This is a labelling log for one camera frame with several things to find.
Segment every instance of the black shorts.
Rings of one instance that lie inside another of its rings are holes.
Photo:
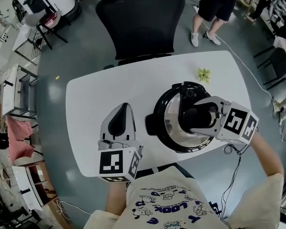
[[[229,21],[234,5],[235,1],[223,4],[216,0],[200,0],[198,14],[208,22],[212,21],[214,16]]]

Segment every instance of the white marker cube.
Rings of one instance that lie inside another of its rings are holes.
[[[134,181],[140,155],[135,147],[99,150],[98,177],[107,182]]]
[[[249,144],[257,123],[258,118],[250,109],[232,102],[216,138],[229,143]]]

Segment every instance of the white sneaker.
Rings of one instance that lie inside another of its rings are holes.
[[[220,44],[221,44],[221,42],[216,38],[216,34],[214,37],[210,37],[208,31],[205,32],[203,38],[210,41],[211,43],[213,43],[216,46],[220,46]]]
[[[195,48],[198,47],[198,44],[199,44],[198,36],[199,36],[198,33],[191,32],[191,43]]]

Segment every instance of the cartoon character print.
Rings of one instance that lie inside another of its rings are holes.
[[[168,221],[166,223],[164,223],[164,229],[185,229],[185,228],[181,228],[179,221]]]
[[[139,207],[137,209],[133,209],[133,215],[136,216],[135,219],[140,218],[140,216],[149,216],[152,215],[153,213],[145,207]]]
[[[163,200],[167,200],[167,199],[172,199],[174,196],[174,192],[176,192],[178,190],[174,190],[174,191],[166,191],[164,193],[160,193],[161,195],[163,195]]]
[[[203,205],[194,206],[193,210],[198,216],[205,216],[208,212],[212,213],[211,211],[207,210],[207,208],[204,207]]]
[[[142,202],[145,202],[145,203],[154,203],[156,200],[154,197],[147,196],[147,195],[140,195],[140,197],[142,198]]]
[[[191,194],[186,194],[186,195],[184,196],[184,198],[187,199],[187,200],[190,200],[190,201],[196,200],[194,197],[192,197]]]

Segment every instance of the pink cloth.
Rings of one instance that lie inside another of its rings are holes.
[[[6,116],[9,137],[9,155],[10,162],[14,162],[21,157],[31,157],[34,148],[23,142],[23,140],[33,134],[29,121],[18,121],[11,116]]]

